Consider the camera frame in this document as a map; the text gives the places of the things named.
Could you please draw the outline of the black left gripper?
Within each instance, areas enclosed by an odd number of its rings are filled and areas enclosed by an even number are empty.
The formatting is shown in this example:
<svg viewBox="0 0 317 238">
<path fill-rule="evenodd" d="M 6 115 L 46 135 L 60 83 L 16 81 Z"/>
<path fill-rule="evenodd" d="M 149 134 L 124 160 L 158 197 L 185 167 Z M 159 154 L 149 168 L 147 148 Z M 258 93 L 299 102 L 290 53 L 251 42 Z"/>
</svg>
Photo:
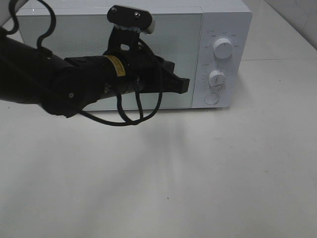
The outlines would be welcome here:
<svg viewBox="0 0 317 238">
<path fill-rule="evenodd" d="M 190 79 L 164 76 L 162 69 L 173 74 L 175 63 L 156 57 L 140 42 L 140 34 L 114 26 L 108 48 L 103 54 L 106 71 L 105 93 L 129 93 L 137 85 L 141 93 L 188 92 Z"/>
</svg>

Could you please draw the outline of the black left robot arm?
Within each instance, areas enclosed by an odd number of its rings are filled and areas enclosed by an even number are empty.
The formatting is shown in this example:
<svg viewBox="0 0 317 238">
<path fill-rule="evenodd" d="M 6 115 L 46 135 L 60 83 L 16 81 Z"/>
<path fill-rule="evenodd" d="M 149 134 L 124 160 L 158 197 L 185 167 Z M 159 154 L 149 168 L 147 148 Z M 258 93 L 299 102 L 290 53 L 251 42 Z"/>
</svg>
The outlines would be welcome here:
<svg viewBox="0 0 317 238">
<path fill-rule="evenodd" d="M 156 56 L 137 33 L 113 29 L 101 56 L 61 59 L 46 48 L 32 48 L 0 31 L 0 98 L 36 104 L 67 118 L 99 100 L 115 97 L 124 123 L 122 95 L 183 94 L 189 79 L 174 74 L 175 64 Z"/>
</svg>

